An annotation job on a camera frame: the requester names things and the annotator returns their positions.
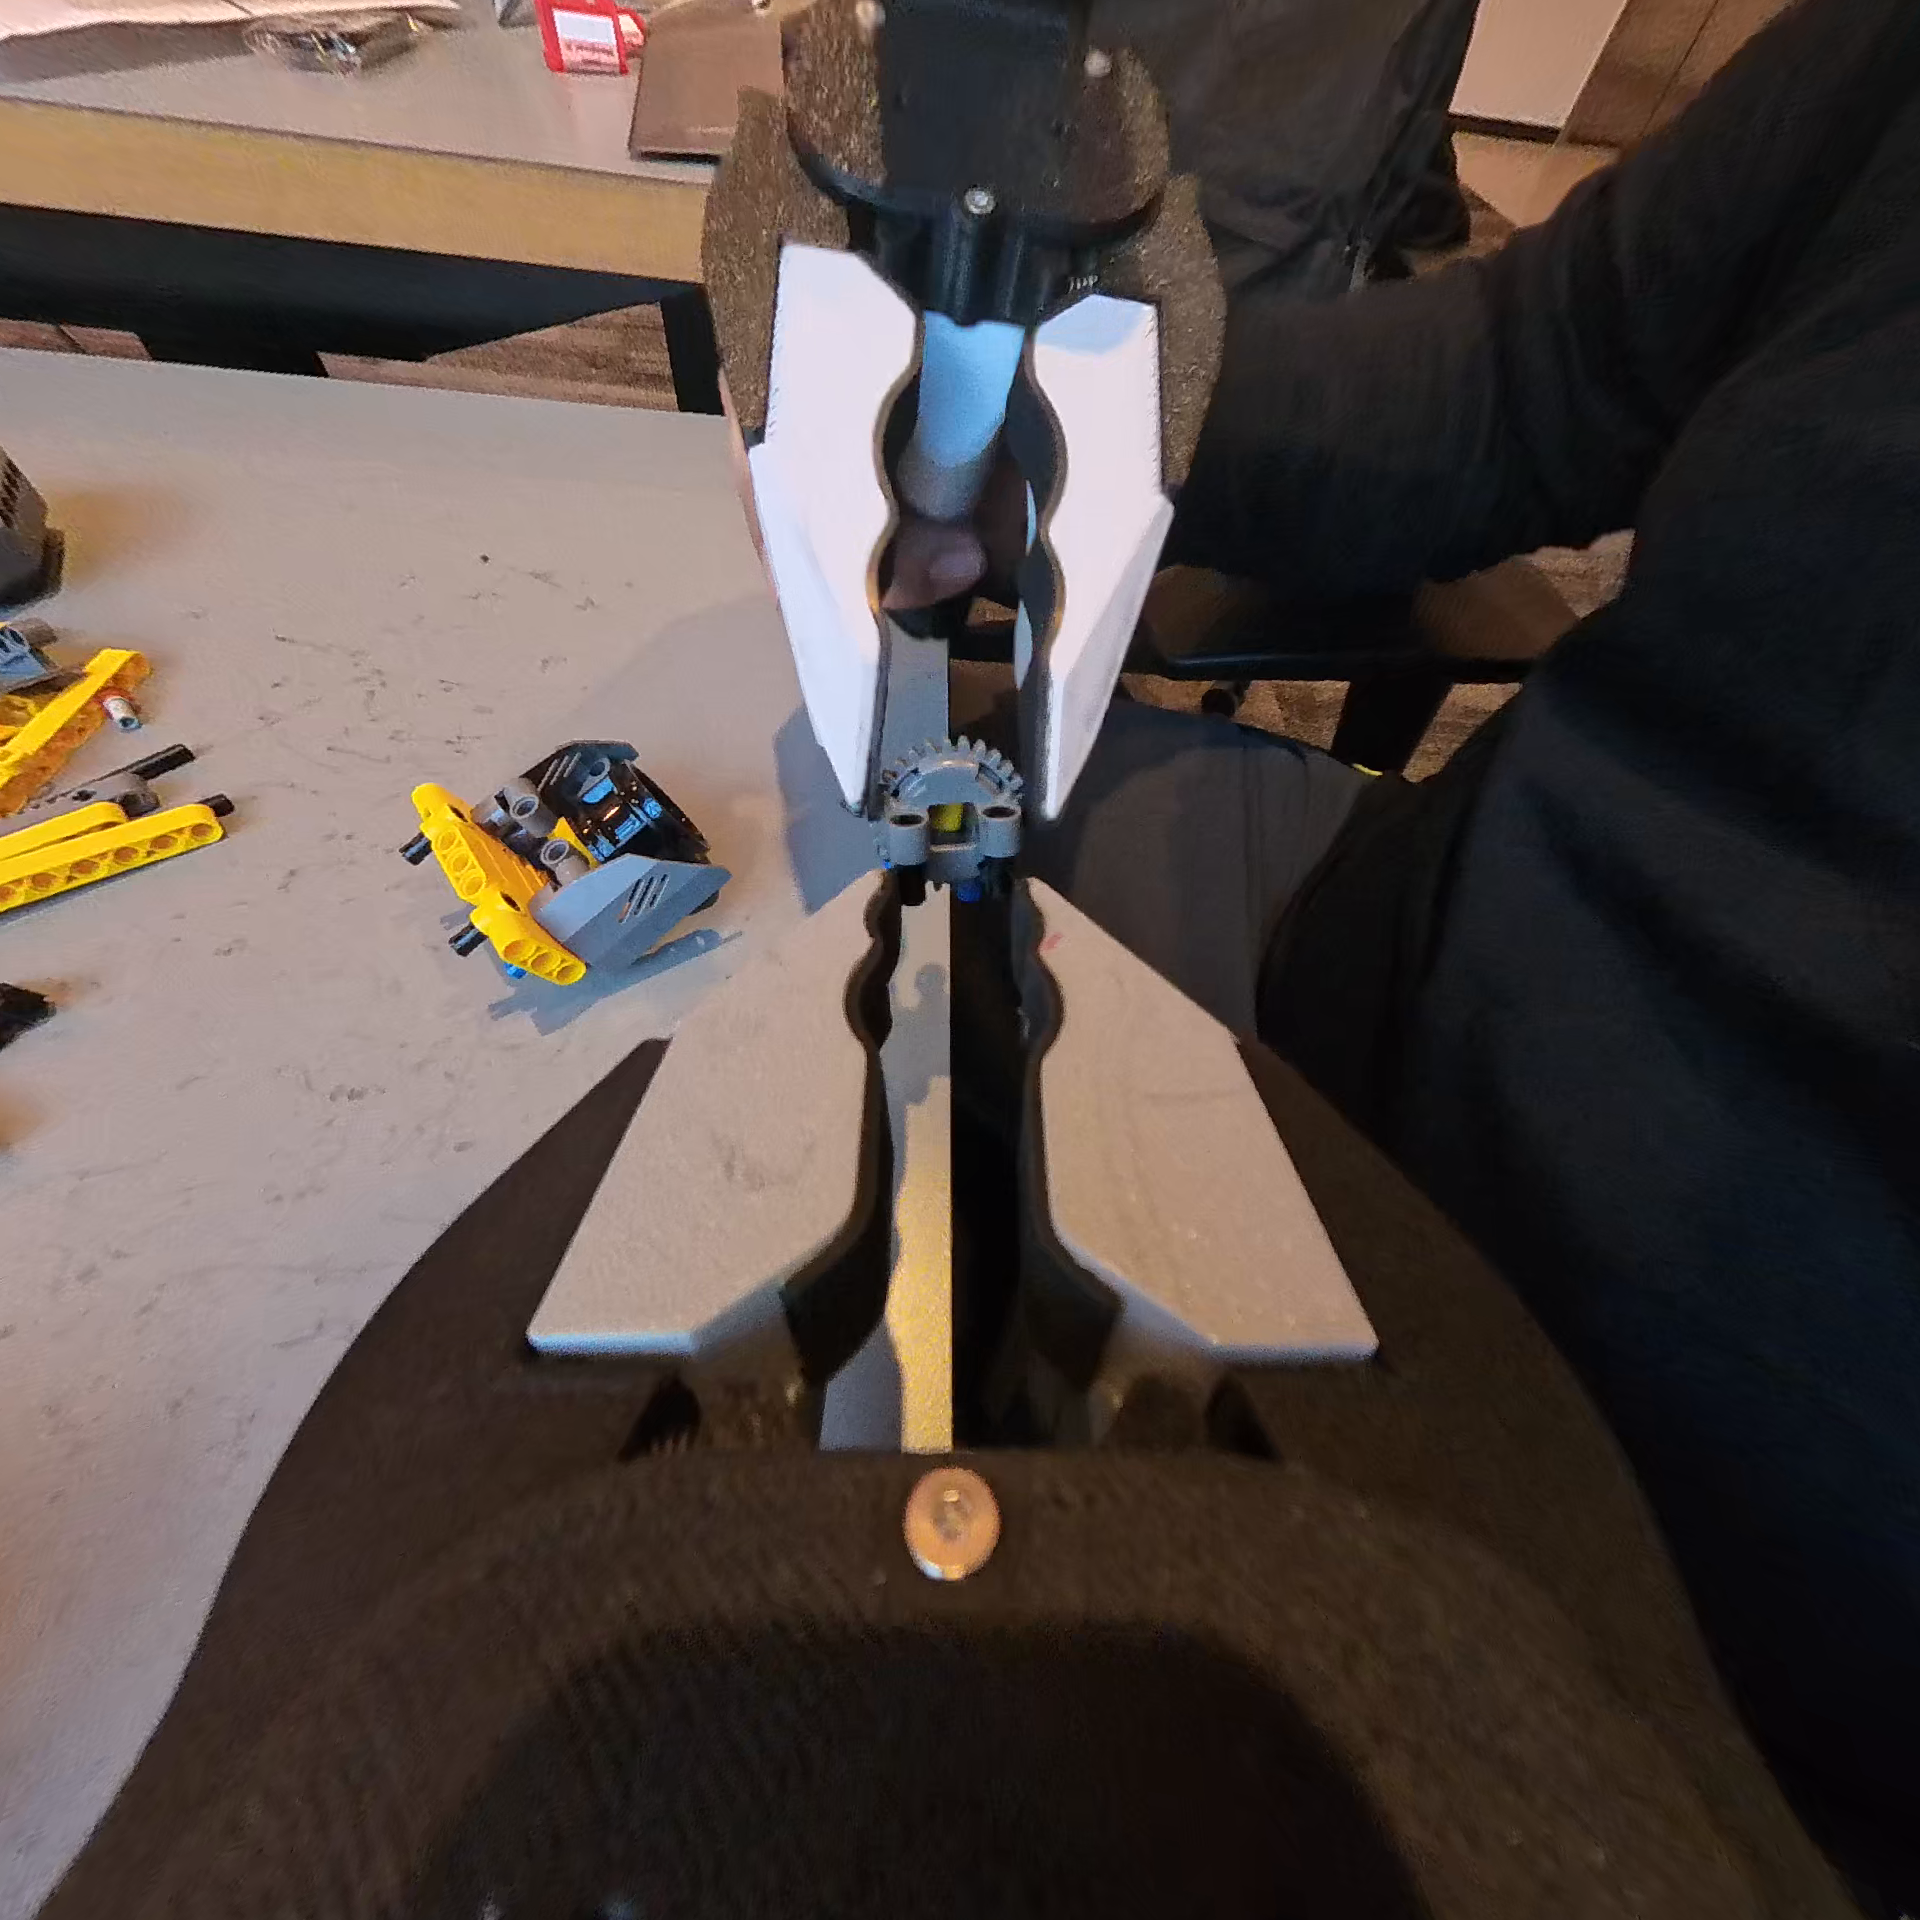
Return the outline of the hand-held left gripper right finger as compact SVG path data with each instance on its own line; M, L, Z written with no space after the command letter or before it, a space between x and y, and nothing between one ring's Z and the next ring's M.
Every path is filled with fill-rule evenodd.
M1246 1370L1362 1366L1378 1331L1236 1037L1039 880L1011 902L1020 1284L1034 1426L1204 1426Z

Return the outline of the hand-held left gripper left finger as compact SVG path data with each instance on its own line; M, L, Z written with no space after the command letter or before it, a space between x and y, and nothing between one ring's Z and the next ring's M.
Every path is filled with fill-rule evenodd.
M891 1279L898 895L860 877L684 1015L524 1330L538 1357L824 1387Z

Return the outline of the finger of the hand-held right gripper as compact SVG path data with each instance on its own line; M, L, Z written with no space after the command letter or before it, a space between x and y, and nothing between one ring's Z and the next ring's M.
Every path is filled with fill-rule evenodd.
M1172 499L1158 316L1078 298L1020 353L1004 442L1027 491L1012 669L1027 811L1059 818L1113 702Z
M807 722L860 817L882 715L878 569L897 519L882 432L918 354L916 312L863 254L779 245L763 431L746 461Z

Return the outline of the grey gear building piece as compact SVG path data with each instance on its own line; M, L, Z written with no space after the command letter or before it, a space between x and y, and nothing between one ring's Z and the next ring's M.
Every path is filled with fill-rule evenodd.
M1025 783L1012 761L982 739L927 739L897 756L875 790L880 867L901 886L944 886L982 900L1020 854Z

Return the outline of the person's right forearm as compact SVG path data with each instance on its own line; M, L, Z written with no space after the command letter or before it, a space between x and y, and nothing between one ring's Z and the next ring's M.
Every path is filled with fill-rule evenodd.
M1232 312L1163 556L1294 592L1627 525L1915 105L1915 4L1791 4L1497 253Z

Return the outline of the grey desk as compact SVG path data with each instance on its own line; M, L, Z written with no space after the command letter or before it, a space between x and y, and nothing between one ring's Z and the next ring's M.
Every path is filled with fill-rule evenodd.
M34 1914L162 1713L333 1363L633 1046L837 892L813 748L709 417L5 353L5 450L66 531L45 618L148 657L167 784L225 839L5 917L52 1018L5 1050L5 1914ZM446 947L398 847L627 739L730 883L597 988Z

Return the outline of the dark notebook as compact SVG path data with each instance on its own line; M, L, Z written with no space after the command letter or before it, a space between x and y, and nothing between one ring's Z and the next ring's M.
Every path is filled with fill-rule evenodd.
M779 95L783 34L775 4L662 2L643 14L637 100L627 133L633 161L728 156L738 98Z

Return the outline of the person's grey trouser leg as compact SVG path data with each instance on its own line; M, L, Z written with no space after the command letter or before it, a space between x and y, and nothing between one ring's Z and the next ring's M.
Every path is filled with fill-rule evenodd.
M1291 736L1119 699L1022 873L1248 1035L1283 911L1372 784Z

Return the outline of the black chair base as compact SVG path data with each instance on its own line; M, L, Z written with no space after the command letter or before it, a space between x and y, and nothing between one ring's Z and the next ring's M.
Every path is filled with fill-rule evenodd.
M1122 669L1201 682L1202 709L1224 716L1255 682L1337 682L1331 756L1402 772L1452 687L1519 686L1573 627L1569 602L1523 558L1344 602L1172 567L1146 590Z

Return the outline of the yellow black toy cab assembly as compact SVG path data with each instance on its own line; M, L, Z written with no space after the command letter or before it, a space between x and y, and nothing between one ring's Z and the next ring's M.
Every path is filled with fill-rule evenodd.
M509 976L576 987L627 970L711 908L728 871L627 742L557 747L475 801L411 792L400 857L434 867L464 922L446 942Z

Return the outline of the person's black jacket torso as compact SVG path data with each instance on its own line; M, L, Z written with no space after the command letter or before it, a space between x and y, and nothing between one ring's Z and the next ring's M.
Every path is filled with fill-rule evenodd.
M1915 1913L1915 344L1275 353L1232 502L1302 581L1632 531L1356 818L1264 988L1642 1477L1811 1827Z

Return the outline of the grey wood-edged table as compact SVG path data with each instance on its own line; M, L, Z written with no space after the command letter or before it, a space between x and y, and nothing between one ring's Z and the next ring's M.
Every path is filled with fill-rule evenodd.
M717 414L715 161L633 161L625 77L554 75L531 4L377 34L360 70L230 58L5 83L5 333L322 375L659 313L671 394Z

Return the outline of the long yellow holed beam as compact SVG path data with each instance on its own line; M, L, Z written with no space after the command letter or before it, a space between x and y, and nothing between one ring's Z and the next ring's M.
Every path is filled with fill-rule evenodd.
M225 835L230 813L225 794L140 813L120 801L88 801L15 829L3 835L3 914L209 847Z

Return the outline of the yellow beam assembly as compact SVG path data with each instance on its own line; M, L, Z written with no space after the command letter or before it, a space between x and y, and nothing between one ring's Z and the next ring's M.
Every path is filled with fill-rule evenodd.
M144 727L136 694L152 675L146 653L99 648L52 687L3 697L3 818L21 813L102 730Z

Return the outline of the black toy part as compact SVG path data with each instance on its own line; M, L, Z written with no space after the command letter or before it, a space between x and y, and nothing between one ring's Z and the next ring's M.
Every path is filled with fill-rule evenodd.
M24 610L61 589L66 539L41 491L3 453L3 613Z

